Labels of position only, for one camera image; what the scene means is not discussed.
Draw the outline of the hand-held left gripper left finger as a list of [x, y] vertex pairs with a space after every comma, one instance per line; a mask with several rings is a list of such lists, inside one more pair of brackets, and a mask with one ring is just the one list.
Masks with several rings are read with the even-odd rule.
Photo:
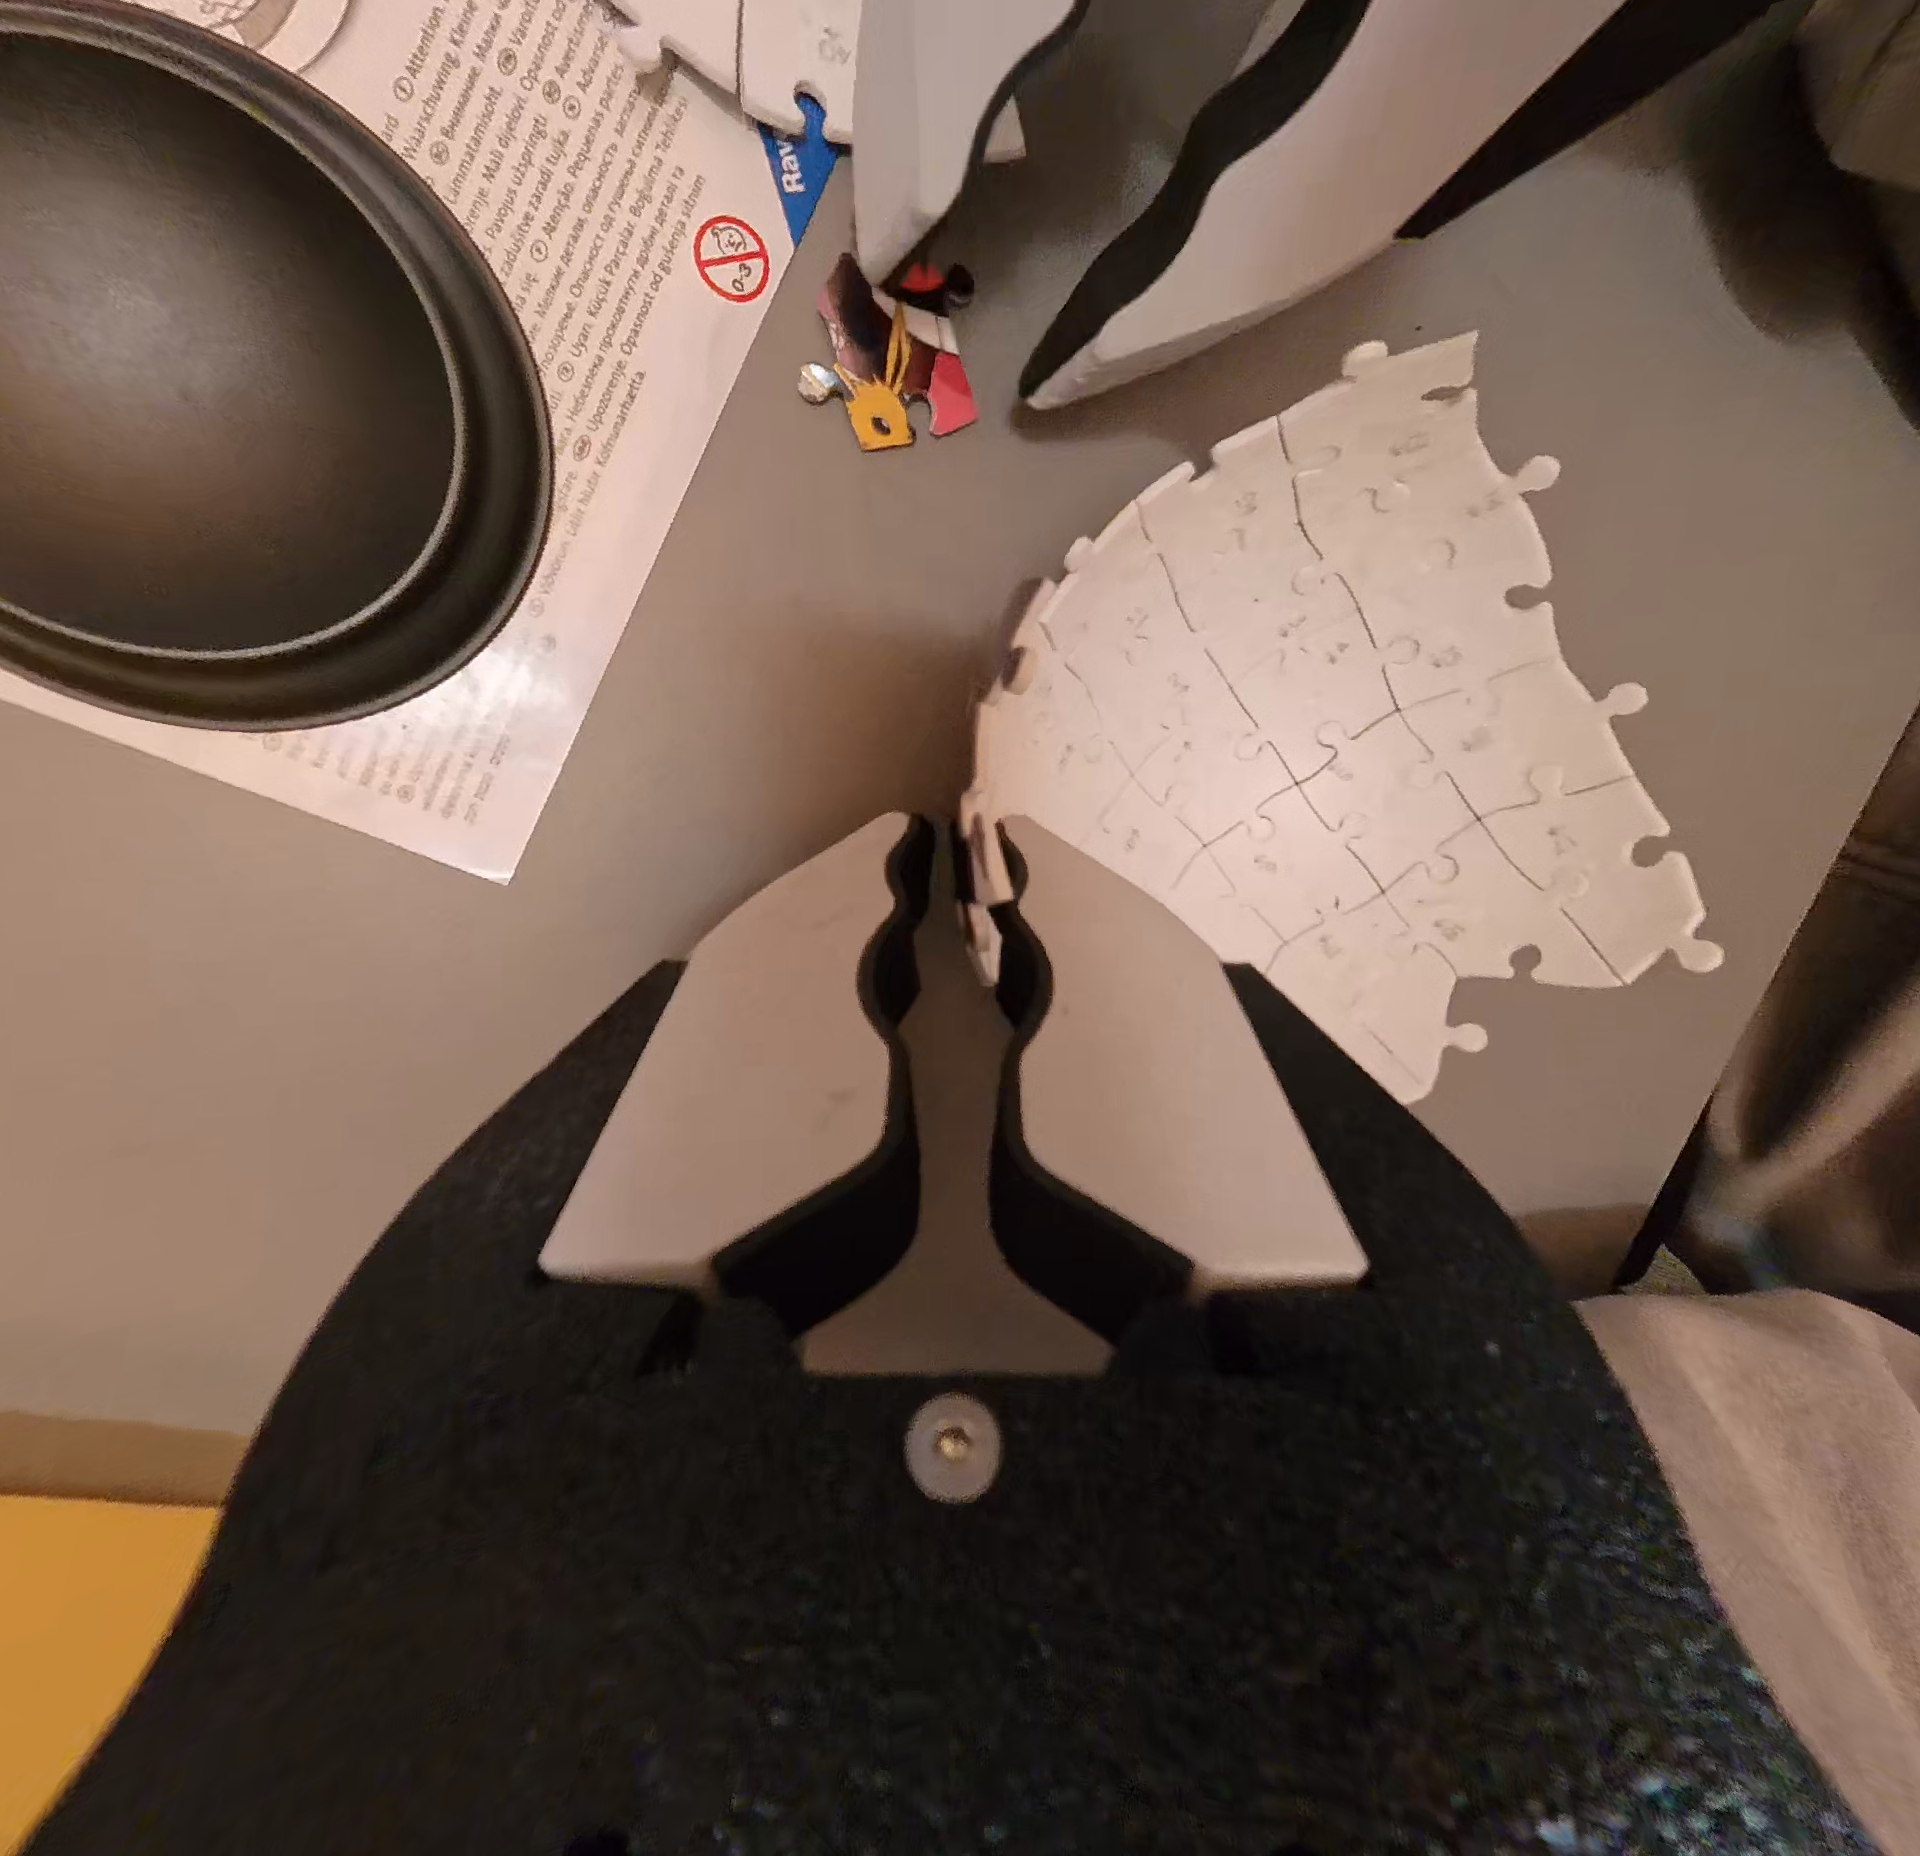
[[800, 1340], [891, 1276], [920, 1207], [902, 1025], [934, 842], [925, 818], [884, 813], [665, 970], [545, 1277], [753, 1301]]

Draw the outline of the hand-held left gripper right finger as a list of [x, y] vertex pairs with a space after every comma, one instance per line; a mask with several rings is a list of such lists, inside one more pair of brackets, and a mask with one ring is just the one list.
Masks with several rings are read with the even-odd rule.
[[1014, 1277], [1112, 1347], [1165, 1308], [1356, 1290], [1368, 1253], [1224, 961], [1041, 821], [996, 839], [989, 1218]]

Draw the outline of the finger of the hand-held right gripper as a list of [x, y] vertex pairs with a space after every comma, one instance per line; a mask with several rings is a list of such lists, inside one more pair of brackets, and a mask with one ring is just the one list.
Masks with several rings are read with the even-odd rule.
[[1625, 0], [1305, 0], [1192, 116], [1021, 371], [1035, 411], [1146, 378], [1388, 249]]
[[862, 0], [853, 237], [871, 285], [885, 285], [944, 225], [1021, 77], [1088, 2]]

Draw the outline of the colourful printed puzzle piece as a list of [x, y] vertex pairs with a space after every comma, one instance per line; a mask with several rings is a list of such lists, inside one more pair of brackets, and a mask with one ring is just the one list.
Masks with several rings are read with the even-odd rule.
[[842, 254], [816, 301], [830, 356], [800, 370], [802, 399], [840, 407], [862, 452], [912, 447], [915, 408], [932, 437], [970, 428], [977, 402], [951, 322], [970, 303], [960, 264], [915, 258], [872, 285]]

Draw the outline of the assembled white puzzle ball section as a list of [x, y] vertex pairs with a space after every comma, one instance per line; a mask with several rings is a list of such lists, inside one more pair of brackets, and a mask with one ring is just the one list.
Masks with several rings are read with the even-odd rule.
[[1177, 465], [1023, 606], [971, 721], [964, 940], [1001, 975], [1015, 818], [1255, 970], [1400, 1103], [1487, 1031], [1456, 985], [1620, 987], [1724, 951], [1561, 655], [1545, 534], [1481, 434], [1475, 332], [1393, 351]]

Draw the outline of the small joined white puzzle pieces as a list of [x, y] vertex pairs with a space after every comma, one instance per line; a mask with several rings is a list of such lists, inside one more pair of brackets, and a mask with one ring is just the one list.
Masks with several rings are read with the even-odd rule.
[[[637, 68], [681, 65], [782, 134], [797, 130], [808, 98], [823, 112], [828, 142], [853, 150], [862, 0], [606, 2], [620, 18], [619, 44]], [[1021, 156], [1021, 127], [1001, 118], [983, 162]]]

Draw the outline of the printed paper instruction sheet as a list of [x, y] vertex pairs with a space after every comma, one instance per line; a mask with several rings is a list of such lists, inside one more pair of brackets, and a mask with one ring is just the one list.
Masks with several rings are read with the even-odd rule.
[[128, 2], [302, 72], [462, 222], [539, 362], [548, 545], [497, 640], [380, 717], [192, 733], [10, 673], [5, 703], [508, 883], [835, 152], [639, 72], [593, 0]]

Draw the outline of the dark brown sofa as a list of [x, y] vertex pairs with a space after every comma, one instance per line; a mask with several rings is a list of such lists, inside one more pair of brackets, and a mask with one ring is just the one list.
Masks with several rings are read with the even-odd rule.
[[[1916, 0], [1813, 0], [1798, 89], [1878, 264], [1866, 332], [1916, 422]], [[1917, 718], [1697, 1130], [1666, 1245], [1709, 1293], [1800, 1289], [1916, 1331]]]

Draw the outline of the light grey cloth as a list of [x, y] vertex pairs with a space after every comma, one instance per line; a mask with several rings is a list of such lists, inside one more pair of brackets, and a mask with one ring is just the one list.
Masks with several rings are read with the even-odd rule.
[[1576, 1310], [1787, 1723], [1871, 1842], [1916, 1852], [1916, 1335], [1823, 1293]]

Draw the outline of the black plastic bowl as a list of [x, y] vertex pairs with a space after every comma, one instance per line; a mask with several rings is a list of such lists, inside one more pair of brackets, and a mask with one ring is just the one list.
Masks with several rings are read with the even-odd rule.
[[554, 447], [506, 289], [286, 68], [2, 0], [2, 669], [221, 733], [368, 718], [504, 631]]

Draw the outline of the yellow box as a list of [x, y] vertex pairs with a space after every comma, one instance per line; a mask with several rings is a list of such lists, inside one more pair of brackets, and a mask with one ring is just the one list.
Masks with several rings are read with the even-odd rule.
[[2, 1849], [21, 1849], [125, 1709], [218, 1508], [2, 1498]]

